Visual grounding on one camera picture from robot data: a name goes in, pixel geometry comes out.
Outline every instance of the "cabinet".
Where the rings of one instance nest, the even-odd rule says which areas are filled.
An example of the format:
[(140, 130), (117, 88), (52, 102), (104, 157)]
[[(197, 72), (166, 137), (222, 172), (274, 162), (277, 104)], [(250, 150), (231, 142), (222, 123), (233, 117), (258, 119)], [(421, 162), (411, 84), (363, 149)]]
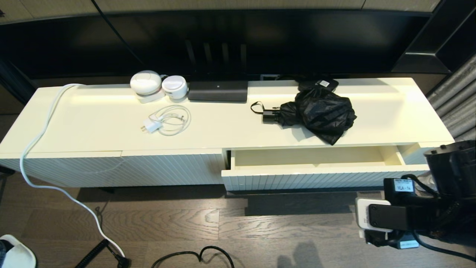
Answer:
[[(247, 103), (140, 104), (129, 85), (90, 85), (64, 93), (48, 130), (26, 159), (27, 173), (65, 187), (224, 184), (229, 191), (381, 186), (384, 177), (428, 171), (423, 152), (453, 141), (411, 78), (338, 80), (357, 119), (334, 146), (301, 126), (263, 124), (249, 107), (294, 100), (295, 81), (248, 83)], [(19, 157), (42, 129), (60, 87), (39, 88), (0, 144), (0, 165)], [(172, 104), (192, 115), (176, 136), (141, 131)]]

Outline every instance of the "floor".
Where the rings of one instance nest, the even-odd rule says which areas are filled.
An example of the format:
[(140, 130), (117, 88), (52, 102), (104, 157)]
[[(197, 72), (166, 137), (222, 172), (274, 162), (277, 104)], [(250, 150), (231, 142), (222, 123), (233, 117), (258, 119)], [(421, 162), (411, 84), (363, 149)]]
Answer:
[[(0, 115), (0, 139), (16, 115)], [(44, 184), (39, 180), (34, 183)], [(359, 238), (354, 200), (380, 192), (228, 196), (223, 186), (68, 188), (97, 208), (104, 232), (132, 259), (148, 268), (167, 254), (225, 249), (237, 268), (473, 268), (474, 263), (418, 248), (367, 245)], [(29, 187), (20, 174), (0, 179), (0, 235), (12, 234), (36, 254), (39, 268), (74, 267), (101, 237), (87, 211), (53, 190)], [(473, 255), (473, 248), (428, 243)], [(161, 268), (229, 268), (213, 250), (208, 262), (177, 256)], [(107, 251), (88, 266), (115, 268)]]

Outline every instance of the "drawer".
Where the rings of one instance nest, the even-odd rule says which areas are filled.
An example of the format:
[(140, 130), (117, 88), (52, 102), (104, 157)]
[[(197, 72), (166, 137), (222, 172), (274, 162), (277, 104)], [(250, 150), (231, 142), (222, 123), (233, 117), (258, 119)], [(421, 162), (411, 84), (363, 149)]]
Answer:
[(381, 186), (385, 177), (428, 171), (406, 165), (398, 146), (231, 151), (228, 191)]

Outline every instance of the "white label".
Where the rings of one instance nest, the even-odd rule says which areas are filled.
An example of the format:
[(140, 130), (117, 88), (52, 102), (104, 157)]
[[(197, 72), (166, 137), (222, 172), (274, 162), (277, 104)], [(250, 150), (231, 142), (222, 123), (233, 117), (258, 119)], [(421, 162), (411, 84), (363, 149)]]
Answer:
[(410, 241), (401, 241), (400, 242), (400, 248), (412, 248), (412, 247), (419, 247), (420, 245), (416, 240), (410, 240)]
[(327, 81), (322, 80), (319, 84), (321, 84), (321, 85), (327, 87), (330, 83), (327, 82)]
[(394, 179), (395, 192), (414, 192), (412, 180)]

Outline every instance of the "ribbed cabinet door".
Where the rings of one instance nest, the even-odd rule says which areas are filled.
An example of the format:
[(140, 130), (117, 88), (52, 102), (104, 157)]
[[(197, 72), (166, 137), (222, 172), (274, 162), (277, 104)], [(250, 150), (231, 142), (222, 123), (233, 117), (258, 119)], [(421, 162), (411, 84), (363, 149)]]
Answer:
[(126, 166), (149, 185), (223, 184), (225, 169), (222, 154), (124, 156)]
[[(20, 170), (19, 159), (0, 165)], [(31, 177), (62, 187), (120, 187), (222, 184), (222, 154), (138, 155), (123, 157), (30, 158)]]
[[(20, 171), (19, 159), (0, 159), (0, 164)], [(129, 186), (132, 172), (120, 157), (30, 158), (28, 176), (62, 187)]]

